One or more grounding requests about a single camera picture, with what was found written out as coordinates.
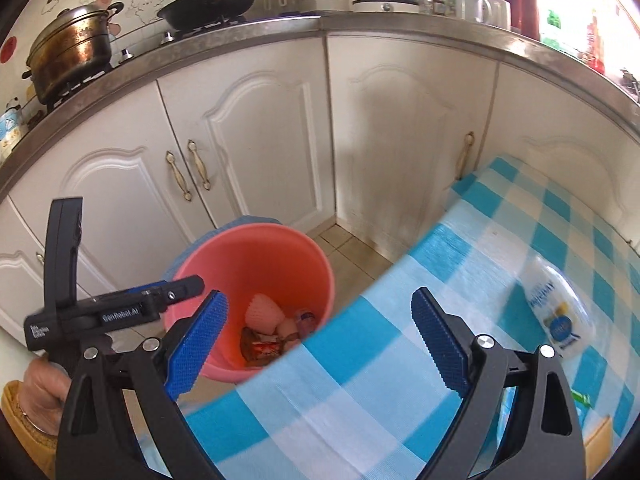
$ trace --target screw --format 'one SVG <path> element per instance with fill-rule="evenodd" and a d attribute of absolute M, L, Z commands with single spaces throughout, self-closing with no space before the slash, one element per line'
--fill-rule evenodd
<path fill-rule="evenodd" d="M 160 348 L 160 342 L 155 337 L 150 337 L 143 341 L 142 348 L 147 352 L 153 352 Z"/>
<path fill-rule="evenodd" d="M 495 344 L 494 338 L 486 334 L 479 335 L 476 341 L 482 348 L 492 348 Z"/>
<path fill-rule="evenodd" d="M 95 346 L 89 346 L 82 355 L 85 359 L 95 359 L 98 357 L 98 349 Z"/>
<path fill-rule="evenodd" d="M 554 349 L 551 348 L 551 346 L 549 346 L 549 345 L 542 345 L 540 347 L 540 353 L 544 357 L 547 357 L 549 359 L 551 359 L 554 355 L 556 355 L 556 352 L 554 351 Z"/>

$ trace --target pink trash bin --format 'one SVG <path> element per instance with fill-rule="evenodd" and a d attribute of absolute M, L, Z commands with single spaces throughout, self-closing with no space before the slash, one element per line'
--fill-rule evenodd
<path fill-rule="evenodd" d="M 297 310 L 316 315 L 324 325 L 334 307 L 334 274 L 318 245 L 299 231 L 279 224 L 247 224 L 204 242 L 178 268 L 174 280 L 197 274 L 205 283 L 201 296 L 170 306 L 166 329 L 193 314 L 212 289 L 228 299 L 228 317 L 201 375 L 225 383 L 247 380 L 259 368 L 246 368 L 240 353 L 244 313 L 255 294 L 269 296 L 293 317 Z"/>

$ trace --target bracelet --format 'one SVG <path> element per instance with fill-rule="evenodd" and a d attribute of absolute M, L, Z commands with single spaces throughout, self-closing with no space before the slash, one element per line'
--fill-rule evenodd
<path fill-rule="evenodd" d="M 40 433 L 42 433 L 42 434 L 44 434 L 44 435 L 46 435 L 46 436 L 50 436 L 50 437 L 53 437 L 53 438 L 55 438 L 55 437 L 56 437 L 55 435 L 50 434 L 50 433 L 47 433 L 47 432 L 46 432 L 46 431 L 44 431 L 43 429 L 39 428 L 39 427 L 38 427 L 38 426 L 37 426 L 37 425 L 36 425 L 36 424 L 35 424 L 35 423 L 34 423 L 34 422 L 29 418 L 29 415 L 27 415 L 27 414 L 24 412 L 24 410 L 21 408 L 20 403 L 18 402 L 18 399 L 15 399 L 15 403 L 16 403 L 16 405 L 17 405 L 17 407 L 18 407 L 18 410 L 22 413 L 22 416 L 23 416 L 25 419 L 27 419 L 27 422 L 28 422 L 29 424 L 31 424 L 31 425 L 32 425 L 36 430 L 38 430 Z"/>

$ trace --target floor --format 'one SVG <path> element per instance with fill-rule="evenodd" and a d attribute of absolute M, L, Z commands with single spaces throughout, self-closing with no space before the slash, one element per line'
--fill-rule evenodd
<path fill-rule="evenodd" d="M 383 258 L 364 242 L 345 229 L 333 225 L 314 241 L 326 254 L 335 276 L 334 315 L 351 304 L 375 279 L 380 277 L 392 263 Z M 180 396 L 181 406 L 196 407 L 233 390 L 234 384 L 219 383 L 198 377 L 188 394 Z M 125 391 L 133 427 L 137 434 L 146 432 L 146 424 L 136 394 Z"/>

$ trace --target cabinet handle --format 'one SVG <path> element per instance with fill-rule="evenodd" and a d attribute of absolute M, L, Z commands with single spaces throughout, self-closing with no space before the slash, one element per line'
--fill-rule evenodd
<path fill-rule="evenodd" d="M 460 156 L 456 163 L 456 180 L 462 180 L 462 177 L 465 176 L 466 163 L 469 160 L 471 147 L 474 145 L 474 142 L 476 142 L 476 136 L 473 132 L 469 132 L 465 135 L 465 145 L 462 147 L 462 151 L 460 152 Z"/>
<path fill-rule="evenodd" d="M 209 182 L 209 179 L 207 177 L 207 168 L 200 158 L 200 155 L 198 155 L 198 147 L 196 146 L 196 143 L 192 140 L 189 140 L 189 142 L 187 142 L 187 149 L 191 153 L 193 153 L 193 158 L 196 161 L 196 168 L 198 168 L 198 173 L 200 174 L 200 178 L 202 179 L 202 187 L 208 191 L 209 189 L 211 189 L 211 183 Z"/>
<path fill-rule="evenodd" d="M 174 172 L 175 181 L 178 183 L 178 186 L 180 186 L 180 189 L 182 190 L 182 196 L 185 200 L 191 202 L 191 193 L 189 192 L 189 188 L 187 187 L 187 182 L 182 176 L 182 173 L 180 173 L 178 167 L 175 165 L 175 155 L 172 152 L 166 152 L 166 156 L 164 159 L 169 163 L 169 166 L 171 166 L 171 171 Z"/>

